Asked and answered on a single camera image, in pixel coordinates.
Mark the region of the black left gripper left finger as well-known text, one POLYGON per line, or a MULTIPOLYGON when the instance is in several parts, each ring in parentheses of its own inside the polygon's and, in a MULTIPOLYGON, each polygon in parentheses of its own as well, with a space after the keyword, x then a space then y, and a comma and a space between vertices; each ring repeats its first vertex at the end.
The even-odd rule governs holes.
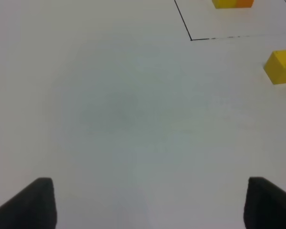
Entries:
POLYGON ((57 209, 53 180, 40 177, 0 206, 0 229, 54 229, 57 209))

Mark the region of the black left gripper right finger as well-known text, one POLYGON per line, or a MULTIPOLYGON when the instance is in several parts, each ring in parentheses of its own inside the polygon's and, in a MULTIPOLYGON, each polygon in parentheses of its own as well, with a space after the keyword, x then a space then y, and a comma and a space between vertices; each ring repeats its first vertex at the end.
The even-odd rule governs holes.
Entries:
POLYGON ((243 220, 247 229, 286 229, 286 192, 263 177, 250 177, 243 220))

